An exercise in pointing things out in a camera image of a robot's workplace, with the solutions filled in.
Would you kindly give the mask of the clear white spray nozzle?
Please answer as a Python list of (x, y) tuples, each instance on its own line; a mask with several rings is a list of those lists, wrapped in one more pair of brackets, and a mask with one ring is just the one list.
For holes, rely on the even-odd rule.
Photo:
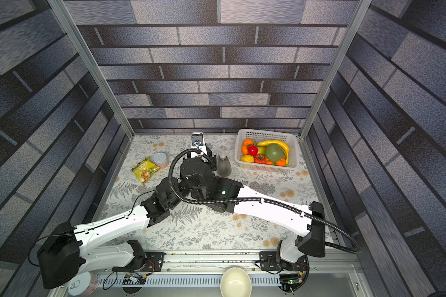
[(222, 148), (218, 147), (218, 146), (213, 146), (212, 151), (218, 155), (218, 157), (220, 159), (226, 159), (227, 158), (227, 153), (225, 150), (223, 150)]

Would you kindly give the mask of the grey spray bottle front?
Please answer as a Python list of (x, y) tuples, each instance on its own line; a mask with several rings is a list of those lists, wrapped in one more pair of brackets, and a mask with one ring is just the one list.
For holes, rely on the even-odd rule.
[(231, 175), (232, 168), (227, 155), (218, 155), (217, 157), (217, 174), (220, 177), (227, 178)]

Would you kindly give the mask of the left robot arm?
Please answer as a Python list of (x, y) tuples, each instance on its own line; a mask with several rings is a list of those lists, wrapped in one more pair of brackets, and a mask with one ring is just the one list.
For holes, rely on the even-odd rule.
[(152, 196), (121, 214), (97, 222), (73, 226), (58, 225), (37, 251), (43, 286), (50, 290), (75, 276), (111, 268), (113, 272), (139, 272), (147, 264), (146, 254), (136, 240), (110, 246), (115, 238), (153, 226), (170, 215), (180, 200), (172, 192), (186, 196), (186, 181), (164, 178)]

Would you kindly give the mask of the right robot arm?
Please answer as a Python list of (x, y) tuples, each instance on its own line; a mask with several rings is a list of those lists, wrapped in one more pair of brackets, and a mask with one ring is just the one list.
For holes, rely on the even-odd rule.
[(281, 266), (295, 264), (302, 256), (326, 256), (325, 226), (307, 217), (324, 219), (321, 203), (297, 205), (271, 198), (238, 181), (217, 177), (209, 162), (201, 158), (184, 159), (180, 179), (192, 200), (216, 212), (258, 217), (291, 231), (292, 235), (277, 245), (276, 261)]

